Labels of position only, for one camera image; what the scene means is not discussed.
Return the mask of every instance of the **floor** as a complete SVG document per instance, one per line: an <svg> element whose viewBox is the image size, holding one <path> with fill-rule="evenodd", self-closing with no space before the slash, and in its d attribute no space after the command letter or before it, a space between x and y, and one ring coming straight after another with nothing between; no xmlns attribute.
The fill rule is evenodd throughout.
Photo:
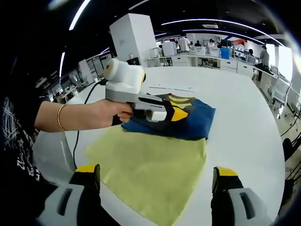
<svg viewBox="0 0 301 226"><path fill-rule="evenodd" d="M258 81L254 81L254 83L257 87L259 87L259 82ZM273 114L274 114L274 118L275 118L275 121L276 121L276 124L278 126L278 130L279 130L280 134L283 134L284 132L286 132L291 127L293 122L296 120L296 117L293 118L292 112L291 112L291 110L288 106L283 107L282 113L280 115L278 114L277 110L274 110ZM299 135L300 132L301 132L301 120L297 120L296 124L285 135L283 135L281 138L282 138L282 140L284 140L285 138L289 138L292 141ZM287 178L290 175L290 173L292 172L292 169L294 169L297 166L297 164L299 163L300 160L301 160L301 146L285 162L285 178ZM296 172L295 177L297 177L300 174L301 174L301 170ZM297 184L293 187L293 196L292 196L291 200L293 200L293 197L296 194L297 189L300 188L300 187L301 187L301 178L299 179ZM285 211L290 206L290 204L291 204L291 202L288 202L286 205L284 205L281 208L281 210L279 211L280 216L283 215L283 213L285 213Z"/></svg>

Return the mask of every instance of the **gold bangle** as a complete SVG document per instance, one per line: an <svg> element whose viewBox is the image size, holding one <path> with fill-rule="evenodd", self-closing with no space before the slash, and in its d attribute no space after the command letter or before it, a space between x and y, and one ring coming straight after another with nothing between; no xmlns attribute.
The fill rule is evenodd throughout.
<svg viewBox="0 0 301 226"><path fill-rule="evenodd" d="M59 127L62 129L62 130L64 130L64 131L67 131L62 125L61 125L61 123L60 123L60 114L61 114L61 110L63 109L63 107L65 107L66 105L62 105L61 107L60 107L60 109L58 110L58 112L57 112L57 124L59 125Z"/></svg>

